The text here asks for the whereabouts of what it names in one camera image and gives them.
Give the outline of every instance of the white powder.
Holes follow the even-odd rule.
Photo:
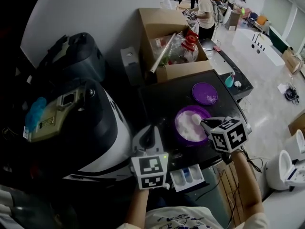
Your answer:
[[[206,99],[210,102],[210,103],[214,103],[216,100],[215,96],[207,96]]]
[[[206,134],[201,125],[196,125],[192,120],[193,111],[184,111],[176,119],[176,128],[178,133],[186,140],[200,142],[206,138]]]

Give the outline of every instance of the cardboard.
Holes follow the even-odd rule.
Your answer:
[[[286,67],[290,70],[292,74],[298,73],[304,65],[301,60],[294,57],[294,54],[291,50],[286,50],[283,53],[282,59],[285,61]]]
[[[304,111],[288,126],[291,136],[300,129],[305,136],[305,113]]]
[[[143,24],[143,33],[140,46],[142,68],[149,71],[155,62],[150,39],[171,35],[190,30],[189,25],[179,10],[140,8],[139,13]],[[167,80],[211,70],[212,67],[204,53],[202,46],[197,42],[198,58],[193,63],[183,63],[158,67],[156,70],[157,81]]]

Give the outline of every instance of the blue cloth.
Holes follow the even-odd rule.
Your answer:
[[[43,110],[47,105],[47,100],[44,97],[39,97],[30,107],[27,115],[25,116],[25,126],[32,132],[43,114]]]

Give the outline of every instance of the faucet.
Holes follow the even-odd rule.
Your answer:
[[[262,36],[262,34],[261,34],[261,33],[258,33],[258,34],[257,34],[257,37],[256,37],[256,40],[255,40],[255,43],[256,43],[257,38],[258,38],[258,36],[259,36],[259,35],[261,35],[261,36]]]

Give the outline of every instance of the human arm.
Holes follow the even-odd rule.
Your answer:
[[[132,202],[129,206],[125,223],[134,225],[139,228],[144,228],[145,214],[148,200],[149,190],[139,190],[137,187],[132,196]]]
[[[198,19],[209,19],[210,17],[211,17],[211,13],[208,13],[208,12],[196,15],[196,18],[198,18]]]
[[[244,154],[236,150],[232,153],[232,160],[238,177],[244,219],[247,220],[254,214],[264,212],[261,191]]]
[[[191,10],[190,10],[190,13],[191,13],[191,12],[197,12],[198,10],[199,10],[199,8],[198,8],[198,7],[193,8],[193,9],[191,9]]]

